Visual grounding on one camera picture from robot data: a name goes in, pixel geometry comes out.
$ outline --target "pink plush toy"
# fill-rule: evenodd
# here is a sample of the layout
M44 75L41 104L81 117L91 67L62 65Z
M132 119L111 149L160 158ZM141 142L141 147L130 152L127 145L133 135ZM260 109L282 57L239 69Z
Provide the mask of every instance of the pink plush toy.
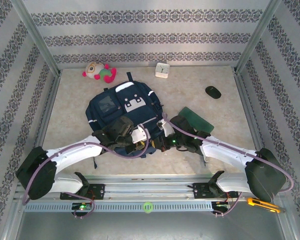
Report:
M82 73L82 76L89 77L91 79L102 79L107 84L112 83L115 80L117 74L117 69L112 68L109 70L109 65L103 65L101 62L90 62L86 68L85 71Z

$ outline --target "wall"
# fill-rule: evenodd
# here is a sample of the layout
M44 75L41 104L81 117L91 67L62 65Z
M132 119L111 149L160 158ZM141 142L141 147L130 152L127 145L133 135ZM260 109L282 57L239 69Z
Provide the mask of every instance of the wall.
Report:
M0 0L0 235L15 191L15 171L38 137L53 81L12 4Z
M235 66L269 0L25 0L58 66Z
M263 144L294 179L300 227L300 0L283 0L241 73Z

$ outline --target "green object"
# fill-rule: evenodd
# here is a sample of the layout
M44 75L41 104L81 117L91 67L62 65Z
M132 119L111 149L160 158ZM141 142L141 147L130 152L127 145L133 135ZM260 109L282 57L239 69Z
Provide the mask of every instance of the green object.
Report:
M144 211L146 214L151 213L153 210L154 210L154 205L153 205L152 202L146 201L146 202L143 204L143 211Z
M210 134L215 128L212 124L204 120L202 117L197 115L194 111L190 110L186 106L179 112L178 115L185 117L190 126L197 131L202 131Z
M105 76L109 76L109 77L112 76L111 71L105 68L102 69L98 74L100 75L100 79L104 79Z

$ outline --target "green sponge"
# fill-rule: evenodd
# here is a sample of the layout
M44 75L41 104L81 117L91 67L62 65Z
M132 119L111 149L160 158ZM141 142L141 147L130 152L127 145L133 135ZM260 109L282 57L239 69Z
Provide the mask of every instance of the green sponge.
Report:
M194 111L190 110L186 106L179 112L178 115L184 117L189 122L190 126L197 131L202 131L210 134L215 128L213 125L211 125L209 122L204 120L202 117L197 115Z

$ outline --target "plush toy face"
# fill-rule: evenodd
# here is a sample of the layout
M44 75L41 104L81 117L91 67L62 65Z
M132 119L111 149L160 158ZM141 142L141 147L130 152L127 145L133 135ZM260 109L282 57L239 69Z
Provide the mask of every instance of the plush toy face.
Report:
M93 79L95 75L99 74L102 69L105 68L105 65L103 65L101 62L90 62L86 68L85 72L83 72L83 76L86 75L87 77Z

